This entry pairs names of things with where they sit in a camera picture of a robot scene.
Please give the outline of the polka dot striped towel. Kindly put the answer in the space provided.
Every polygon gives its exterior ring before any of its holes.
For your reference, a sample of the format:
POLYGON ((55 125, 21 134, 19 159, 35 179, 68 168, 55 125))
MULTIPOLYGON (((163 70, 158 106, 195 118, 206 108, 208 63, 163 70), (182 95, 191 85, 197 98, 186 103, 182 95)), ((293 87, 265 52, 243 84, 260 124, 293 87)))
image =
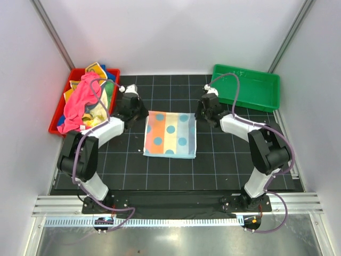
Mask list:
POLYGON ((193 113, 149 111, 144 156, 194 159, 196 151, 197 120, 193 113))

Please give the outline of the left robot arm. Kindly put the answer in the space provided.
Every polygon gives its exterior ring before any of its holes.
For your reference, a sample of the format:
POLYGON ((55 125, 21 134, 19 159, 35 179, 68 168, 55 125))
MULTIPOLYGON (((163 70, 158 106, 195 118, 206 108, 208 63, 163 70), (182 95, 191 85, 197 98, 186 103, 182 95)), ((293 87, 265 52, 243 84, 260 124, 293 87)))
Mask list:
POLYGON ((100 213, 111 211, 113 198, 97 173, 99 149, 147 116, 148 110, 141 97, 136 92, 125 92, 118 112, 112 117, 92 129, 70 131, 64 139, 57 168, 81 187, 100 213))

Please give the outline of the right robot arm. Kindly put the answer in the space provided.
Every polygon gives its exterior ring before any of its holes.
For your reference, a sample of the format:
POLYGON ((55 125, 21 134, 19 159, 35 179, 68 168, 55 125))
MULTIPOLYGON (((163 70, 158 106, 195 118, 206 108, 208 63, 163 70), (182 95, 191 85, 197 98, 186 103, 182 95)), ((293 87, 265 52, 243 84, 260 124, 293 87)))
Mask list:
POLYGON ((195 118, 249 144, 254 168, 250 178, 241 188, 237 201, 238 207, 244 211, 258 209, 271 181, 279 175, 283 166, 293 159, 292 151, 278 124, 252 122, 224 110, 215 93, 206 93, 201 97, 195 118))

